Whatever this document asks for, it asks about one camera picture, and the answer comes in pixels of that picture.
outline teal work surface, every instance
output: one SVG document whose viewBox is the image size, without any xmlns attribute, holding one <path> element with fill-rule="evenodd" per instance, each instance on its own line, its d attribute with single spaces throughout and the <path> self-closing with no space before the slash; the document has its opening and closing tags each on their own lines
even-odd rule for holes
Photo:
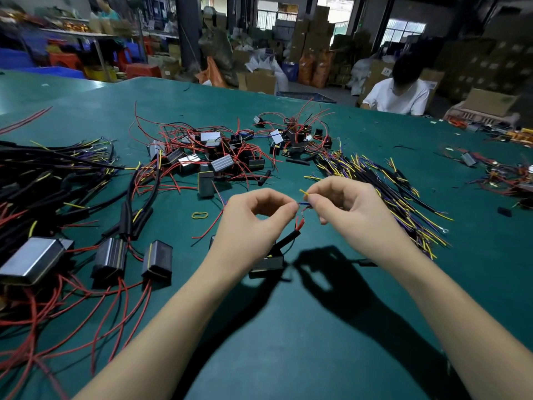
<svg viewBox="0 0 533 400">
<path fill-rule="evenodd" d="M 136 166 L 148 159 L 144 143 L 150 142 L 134 121 L 137 114 L 145 119 L 171 123 L 182 121 L 194 127 L 225 125 L 236 130 L 250 127 L 261 112 L 297 114 L 303 101 L 190 85 L 151 78 L 138 78 L 114 86 L 53 101 L 54 109 L 38 121 L 5 136 L 19 143 L 37 141 L 44 145 L 73 144 L 100 136 L 116 139 L 120 163 Z M 31 109 L 43 108 L 33 104 Z M 511 208 L 516 200 L 465 183 L 479 178 L 482 168 L 468 168 L 434 152 L 444 147 L 471 149 L 486 157 L 515 164 L 528 149 L 497 142 L 483 142 L 483 136 L 468 134 L 445 122 L 383 114 L 356 108 L 321 105 L 333 113 L 324 118 L 334 138 L 334 148 L 342 143 L 345 153 L 364 154 L 385 164 L 393 157 L 411 184 L 427 204 L 446 211 L 451 222 L 430 215 L 449 233 L 450 249 L 434 249 L 437 264 L 478 301 L 504 327 L 528 348 L 533 348 L 530 212 L 513 209 L 508 218 L 497 207 Z M 320 107 L 312 107 L 314 113 Z M 17 114 L 0 117 L 5 126 L 19 119 Z M 143 123 L 147 133 L 159 128 Z M 267 139 L 256 139 L 268 151 Z M 414 150 L 395 147 L 399 144 Z M 279 173 L 269 182 L 295 199 L 298 190 L 311 181 L 303 178 L 310 167 L 280 163 Z M 126 187 L 129 177 L 119 176 L 95 198 L 103 201 Z M 196 184 L 196 175 L 177 179 L 181 185 Z M 250 182 L 250 188 L 258 188 Z M 236 183 L 221 191 L 226 200 L 246 191 Z M 99 228 L 68 231 L 77 247 L 94 244 L 99 233 L 118 221 L 120 203 L 95 215 Z M 192 275 L 205 256 L 209 237 L 197 242 L 220 210 L 216 200 L 199 200 L 195 191 L 161 193 L 155 213 L 143 230 L 137 248 L 144 251 L 159 239 L 174 247 L 172 286 L 153 292 L 141 327 Z M 192 220 L 193 212 L 209 213 L 206 220 Z M 178 387 L 176 398 L 461 398 L 461 389 L 446 373 L 446 361 L 439 343 L 416 308 L 396 281 L 380 268 L 361 268 L 353 263 L 361 255 L 350 249 L 330 226 L 321 226 L 312 211 L 285 259 L 290 265 L 282 281 L 245 278 L 223 302 L 192 358 Z M 282 236 L 287 235 L 292 224 Z M 236 241 L 234 249 L 253 241 Z M 91 264 L 79 277 L 90 283 Z M 128 259 L 126 282 L 140 280 L 141 266 Z M 140 290 L 130 291 L 130 308 Z M 60 350 L 76 348 L 93 340 L 95 331 L 111 298 L 96 311 L 89 322 Z M 61 341 L 88 315 L 96 299 L 88 300 L 69 313 L 52 320 L 39 337 L 38 350 Z M 102 331 L 113 325 L 113 317 Z M 136 319 L 125 329 L 130 333 Z M 1 350 L 14 348 L 23 336 L 0 341 Z M 115 337 L 97 348 L 100 370 L 114 346 Z M 64 390 L 73 396 L 90 380 L 90 348 L 46 359 Z M 7 393 L 16 382 L 6 385 Z M 33 370 L 21 399 L 56 398 L 43 373 Z"/>
<path fill-rule="evenodd" d="M 0 76 L 0 114 L 23 109 L 28 104 L 55 100 L 82 93 L 108 84 L 101 81 L 82 80 L 2 70 Z"/>
</svg>

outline orange bag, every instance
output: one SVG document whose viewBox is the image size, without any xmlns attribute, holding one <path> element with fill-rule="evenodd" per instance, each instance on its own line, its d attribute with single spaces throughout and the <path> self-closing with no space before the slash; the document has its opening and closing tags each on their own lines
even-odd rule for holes
<svg viewBox="0 0 533 400">
<path fill-rule="evenodd" d="M 332 51 L 320 52 L 318 64 L 316 65 L 316 71 L 313 74 L 313 80 L 311 81 L 311 85 L 313 87 L 324 88 L 326 86 L 328 77 L 330 76 L 331 62 L 333 60 L 334 53 L 335 52 Z"/>
<path fill-rule="evenodd" d="M 200 81 L 200 84 L 205 83 L 207 80 L 211 80 L 211 85 L 213 87 L 228 88 L 215 60 L 211 56 L 207 57 L 207 69 L 196 74 L 196 78 Z"/>
<path fill-rule="evenodd" d="M 298 66 L 298 82 L 300 84 L 311 85 L 313 79 L 313 65 L 315 63 L 315 56 L 312 54 L 303 53 L 300 58 Z"/>
</svg>

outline white shirt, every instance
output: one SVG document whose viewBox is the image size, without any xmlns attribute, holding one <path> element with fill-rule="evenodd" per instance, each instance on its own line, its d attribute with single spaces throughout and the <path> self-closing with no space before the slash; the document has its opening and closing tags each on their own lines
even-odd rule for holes
<svg viewBox="0 0 533 400">
<path fill-rule="evenodd" d="M 416 80 L 411 88 L 400 96 L 392 92 L 393 86 L 394 80 L 391 78 L 378 82 L 363 104 L 381 112 L 417 116 L 424 114 L 430 90 L 422 80 Z"/>
</svg>

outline dark hair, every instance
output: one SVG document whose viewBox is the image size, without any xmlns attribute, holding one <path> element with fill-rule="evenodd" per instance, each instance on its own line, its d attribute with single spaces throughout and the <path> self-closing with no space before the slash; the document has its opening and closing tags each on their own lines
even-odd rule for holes
<svg viewBox="0 0 533 400">
<path fill-rule="evenodd" d="M 400 86 L 414 83 L 422 73 L 422 64 L 416 56 L 400 56 L 392 68 L 394 83 Z"/>
</svg>

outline forearm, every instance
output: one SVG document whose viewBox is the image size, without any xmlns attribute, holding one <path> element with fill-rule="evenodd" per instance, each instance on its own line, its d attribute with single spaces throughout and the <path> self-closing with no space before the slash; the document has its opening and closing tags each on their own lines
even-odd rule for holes
<svg viewBox="0 0 533 400">
<path fill-rule="evenodd" d="M 76 400 L 172 396 L 211 316 L 232 285 L 198 268 L 139 335 Z"/>
<path fill-rule="evenodd" d="M 415 300 L 474 398 L 533 398 L 533 354 L 438 266 L 416 250 L 387 268 Z"/>
</svg>

